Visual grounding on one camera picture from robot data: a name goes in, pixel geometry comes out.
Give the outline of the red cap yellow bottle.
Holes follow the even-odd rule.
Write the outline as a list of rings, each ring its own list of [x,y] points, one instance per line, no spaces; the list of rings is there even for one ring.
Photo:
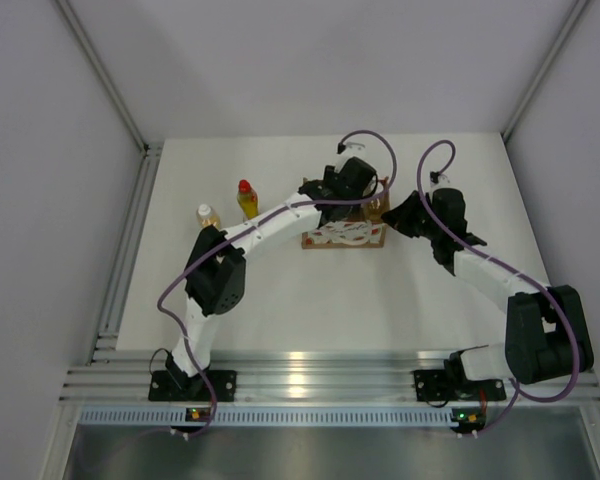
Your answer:
[[[252,220],[259,215],[258,194],[248,180],[239,181],[236,199],[242,210],[244,221]]]

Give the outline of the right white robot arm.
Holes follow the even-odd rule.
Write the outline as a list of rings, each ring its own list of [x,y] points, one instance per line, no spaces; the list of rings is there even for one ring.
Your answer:
[[[425,238],[433,257],[505,315],[503,342],[460,350],[445,363],[445,384],[468,397],[482,381],[512,378],[523,385],[584,372],[594,353],[581,297],[570,285],[550,286],[484,252],[484,241],[467,229],[463,194],[443,187],[383,213],[382,220],[409,238]]]

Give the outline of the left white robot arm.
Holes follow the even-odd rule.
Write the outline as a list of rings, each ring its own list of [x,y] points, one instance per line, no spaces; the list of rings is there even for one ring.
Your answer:
[[[356,201],[375,192],[376,169],[353,156],[326,166],[323,178],[305,182],[286,202],[231,228],[201,230],[184,278],[185,319],[181,337],[165,363],[171,387],[187,400],[206,386],[216,319],[242,300],[248,261],[286,241],[345,219]]]

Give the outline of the burlap watermelon canvas bag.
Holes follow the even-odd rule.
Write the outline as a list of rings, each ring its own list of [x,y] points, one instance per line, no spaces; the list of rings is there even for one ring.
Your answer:
[[[390,198],[386,192],[388,180],[388,177],[381,178],[373,182],[368,188],[368,194],[380,194],[379,198],[384,199],[384,212],[390,209]],[[343,220],[326,224],[308,233],[303,233],[301,236],[301,248],[305,250],[382,248],[388,228],[382,219],[380,222],[368,221],[365,218],[364,205],[356,206]]]

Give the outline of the white cap clear bottle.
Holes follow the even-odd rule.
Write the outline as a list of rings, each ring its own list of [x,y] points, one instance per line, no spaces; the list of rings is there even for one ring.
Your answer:
[[[377,198],[366,203],[363,207],[365,218],[370,222],[380,222],[381,215],[384,212],[384,204],[383,198]]]

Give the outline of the white cap amber bottle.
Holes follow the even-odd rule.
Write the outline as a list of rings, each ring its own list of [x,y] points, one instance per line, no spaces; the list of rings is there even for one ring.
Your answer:
[[[206,203],[202,203],[196,210],[196,218],[202,229],[213,226],[216,230],[221,230],[221,221],[219,215],[213,207]]]

